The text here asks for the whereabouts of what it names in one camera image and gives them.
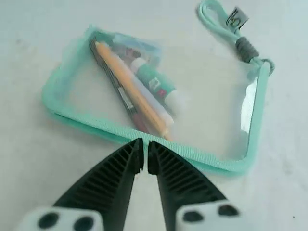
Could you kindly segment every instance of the clear plastic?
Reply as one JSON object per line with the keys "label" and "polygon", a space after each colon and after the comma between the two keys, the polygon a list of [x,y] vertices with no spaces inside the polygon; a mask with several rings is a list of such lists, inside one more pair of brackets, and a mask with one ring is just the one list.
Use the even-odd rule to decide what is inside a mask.
{"label": "clear plastic", "polygon": [[[258,83],[258,70],[254,66],[187,45],[163,47],[157,71],[173,82],[184,105],[182,113],[173,117],[174,124],[168,127],[172,139],[168,142],[155,138],[161,134],[144,115],[149,133],[154,136],[136,131],[110,77],[97,64],[89,48],[90,39],[112,46],[112,37],[113,34],[99,37],[89,33],[80,41],[77,51],[70,52],[45,86],[44,102],[49,109],[77,123],[100,129],[113,138],[142,137],[145,144],[149,140],[159,141],[195,165],[200,163],[202,168],[247,169],[252,159],[250,155],[249,160],[244,160],[249,152],[248,143],[254,152],[258,134],[256,129],[250,140]],[[261,98],[258,107],[262,108],[262,104]],[[255,116],[256,125],[260,112],[259,109],[258,117]]]}

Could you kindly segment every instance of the glue stick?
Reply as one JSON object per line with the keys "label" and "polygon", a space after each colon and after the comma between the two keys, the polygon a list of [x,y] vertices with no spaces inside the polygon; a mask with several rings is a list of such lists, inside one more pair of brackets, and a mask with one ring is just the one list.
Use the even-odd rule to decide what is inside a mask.
{"label": "glue stick", "polygon": [[130,68],[152,95],[167,107],[172,115],[179,115],[181,112],[179,92],[166,76],[158,73],[142,58],[135,59]]}

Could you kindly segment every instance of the hole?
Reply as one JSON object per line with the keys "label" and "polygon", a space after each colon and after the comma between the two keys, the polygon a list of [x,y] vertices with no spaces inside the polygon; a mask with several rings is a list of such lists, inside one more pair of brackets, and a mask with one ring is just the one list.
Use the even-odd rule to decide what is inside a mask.
{"label": "hole", "polygon": [[38,221],[38,227],[41,229],[49,229],[54,226],[59,219],[59,214],[57,213],[47,213],[42,216]]}
{"label": "hole", "polygon": [[75,231],[88,231],[93,227],[93,218],[92,217],[82,217],[79,218],[74,224]]}
{"label": "hole", "polygon": [[189,211],[184,214],[183,220],[186,222],[198,222],[204,220],[204,217],[197,211]]}
{"label": "hole", "polygon": [[221,205],[218,209],[218,214],[221,216],[233,217],[238,216],[240,213],[231,205]]}

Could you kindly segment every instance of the clear pencil case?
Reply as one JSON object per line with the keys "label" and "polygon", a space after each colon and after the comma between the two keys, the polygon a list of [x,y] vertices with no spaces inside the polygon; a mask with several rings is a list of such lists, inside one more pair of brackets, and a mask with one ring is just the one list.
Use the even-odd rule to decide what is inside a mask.
{"label": "clear pencil case", "polygon": [[166,140],[146,119],[150,134],[134,128],[106,71],[97,64],[89,42],[112,47],[114,36],[91,26],[64,50],[43,88],[51,114],[111,141],[143,138],[145,149],[149,141],[159,142],[201,170],[245,173],[256,155],[267,84],[267,78],[258,78],[259,68],[189,46],[163,47],[157,71],[177,86],[184,107],[168,128],[172,139]]}

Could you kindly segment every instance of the white surface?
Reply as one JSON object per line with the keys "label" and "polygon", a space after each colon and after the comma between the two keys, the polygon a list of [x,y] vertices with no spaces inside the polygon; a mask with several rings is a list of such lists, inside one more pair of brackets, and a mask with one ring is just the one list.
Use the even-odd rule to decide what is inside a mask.
{"label": "white surface", "polygon": [[[93,23],[105,30],[195,44],[231,57],[195,15],[198,0],[39,1],[0,3],[0,224],[11,230],[24,213],[50,205],[117,145],[50,119],[41,86],[62,48]],[[308,215],[306,106],[307,1],[221,0],[249,16],[242,34],[272,58],[256,164],[237,178],[209,176],[262,230],[305,230]],[[155,177],[135,182],[125,230],[164,230]]]}

